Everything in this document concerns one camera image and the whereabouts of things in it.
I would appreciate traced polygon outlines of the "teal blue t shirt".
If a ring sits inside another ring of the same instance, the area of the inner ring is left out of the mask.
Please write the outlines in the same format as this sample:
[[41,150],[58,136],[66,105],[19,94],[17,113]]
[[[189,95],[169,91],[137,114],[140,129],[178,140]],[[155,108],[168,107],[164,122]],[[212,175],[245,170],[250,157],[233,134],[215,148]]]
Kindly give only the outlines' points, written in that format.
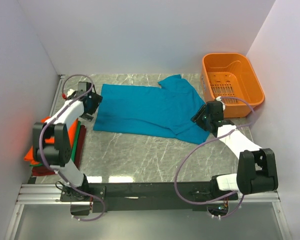
[[209,132],[192,122],[204,101],[181,75],[157,86],[104,84],[94,131],[171,138],[199,145]]

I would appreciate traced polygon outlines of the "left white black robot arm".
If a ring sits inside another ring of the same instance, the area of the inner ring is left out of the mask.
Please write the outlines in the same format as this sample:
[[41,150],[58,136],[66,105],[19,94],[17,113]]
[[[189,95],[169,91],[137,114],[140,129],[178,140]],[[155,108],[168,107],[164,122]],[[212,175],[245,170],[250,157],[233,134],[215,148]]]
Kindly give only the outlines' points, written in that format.
[[77,90],[64,95],[62,108],[45,122],[37,122],[32,129],[33,158],[59,175],[65,185],[72,189],[78,201],[90,195],[87,177],[79,171],[72,159],[69,129],[82,118],[93,120],[103,97],[96,93],[92,82],[80,81]]

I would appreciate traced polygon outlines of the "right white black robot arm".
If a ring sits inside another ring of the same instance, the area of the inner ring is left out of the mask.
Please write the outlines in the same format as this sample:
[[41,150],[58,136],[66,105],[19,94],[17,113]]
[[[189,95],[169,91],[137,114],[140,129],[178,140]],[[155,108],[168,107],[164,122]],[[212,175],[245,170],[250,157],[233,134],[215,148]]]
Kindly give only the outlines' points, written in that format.
[[209,187],[212,198],[220,200],[227,191],[244,195],[275,191],[279,181],[275,153],[253,143],[231,120],[224,118],[226,106],[220,100],[203,104],[191,121],[224,143],[238,158],[237,172],[214,177]]

